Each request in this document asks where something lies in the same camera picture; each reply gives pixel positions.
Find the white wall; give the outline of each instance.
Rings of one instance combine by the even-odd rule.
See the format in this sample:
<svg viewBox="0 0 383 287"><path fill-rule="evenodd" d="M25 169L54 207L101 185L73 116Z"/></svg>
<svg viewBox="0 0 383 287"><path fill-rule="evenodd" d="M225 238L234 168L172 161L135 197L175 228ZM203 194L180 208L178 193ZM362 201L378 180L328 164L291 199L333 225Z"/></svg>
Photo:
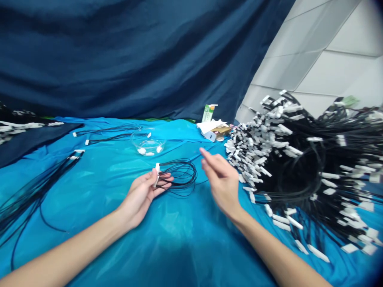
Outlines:
<svg viewBox="0 0 383 287"><path fill-rule="evenodd" d="M282 89L319 116L337 96L383 103L383 21L374 0L296 0L255 74L236 119Z"/></svg>

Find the forearm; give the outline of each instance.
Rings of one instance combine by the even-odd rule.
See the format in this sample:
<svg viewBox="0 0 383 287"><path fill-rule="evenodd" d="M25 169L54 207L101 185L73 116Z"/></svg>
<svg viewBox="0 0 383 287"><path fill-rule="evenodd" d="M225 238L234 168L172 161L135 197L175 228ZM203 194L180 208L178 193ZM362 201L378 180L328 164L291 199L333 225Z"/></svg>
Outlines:
<svg viewBox="0 0 383 287"><path fill-rule="evenodd" d="M331 286L299 256L276 239L246 211L232 217L276 281L283 287Z"/></svg>
<svg viewBox="0 0 383 287"><path fill-rule="evenodd" d="M0 287L65 286L126 231L119 215L111 213L63 244L15 270L0 280Z"/></svg>

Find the dark blue curtain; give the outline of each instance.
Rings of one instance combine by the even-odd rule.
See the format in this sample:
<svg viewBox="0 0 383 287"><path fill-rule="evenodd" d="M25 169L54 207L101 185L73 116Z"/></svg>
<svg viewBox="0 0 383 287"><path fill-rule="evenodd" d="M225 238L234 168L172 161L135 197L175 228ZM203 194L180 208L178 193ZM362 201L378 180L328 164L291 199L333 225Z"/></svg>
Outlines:
<svg viewBox="0 0 383 287"><path fill-rule="evenodd" d="M294 0L0 0L0 100L49 116L232 121Z"/></svg>

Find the clear glass bowl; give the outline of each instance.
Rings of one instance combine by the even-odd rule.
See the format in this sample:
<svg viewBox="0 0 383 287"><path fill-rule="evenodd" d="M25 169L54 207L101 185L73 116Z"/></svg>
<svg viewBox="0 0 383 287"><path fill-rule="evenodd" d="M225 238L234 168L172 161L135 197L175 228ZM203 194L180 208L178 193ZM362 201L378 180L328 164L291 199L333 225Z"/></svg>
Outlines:
<svg viewBox="0 0 383 287"><path fill-rule="evenodd" d="M144 156L154 156L164 150L166 140L160 138L160 131L155 128L144 128L135 131L130 140L137 152Z"/></svg>

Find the blue tablecloth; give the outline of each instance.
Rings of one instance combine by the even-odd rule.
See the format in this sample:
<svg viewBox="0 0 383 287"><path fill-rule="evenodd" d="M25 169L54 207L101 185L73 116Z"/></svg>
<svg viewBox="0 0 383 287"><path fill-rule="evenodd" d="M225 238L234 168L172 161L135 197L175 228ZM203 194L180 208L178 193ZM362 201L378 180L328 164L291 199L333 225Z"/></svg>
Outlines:
<svg viewBox="0 0 383 287"><path fill-rule="evenodd" d="M274 286L261 259L220 212L201 169L199 147L211 153L225 154L223 143L204 139L196 126L185 120L146 122L111 118L58 118L82 122L83 129L109 128L123 123L136 123L163 130L168 140L164 151L153 157L138 154L129 140L102 142L85 146L89 135L68 134L55 143L42 147L17 163L0 170L0 204L25 183L61 161L74 149L85 148L80 162L49 191L43 203L47 221L67 233L50 229L37 213L24 231L15 255L19 267L36 256L62 243L114 210L125 198L131 182L146 173L156 162L182 157L193 160L198 170L197 183L189 197L166 193L152 203L142 224L113 244L70 286ZM381 185L368 185L369 190L382 190ZM346 254L329 239L325 263L313 254L300 252L291 236L274 226L262 205L251 204L248 193L240 186L242 206L273 235L295 251L334 286L366 286L378 272L382 248L374 256L361 251ZM382 230L377 214L360 211L372 228ZM0 249L0 277L10 272L10 258L15 238Z"/></svg>

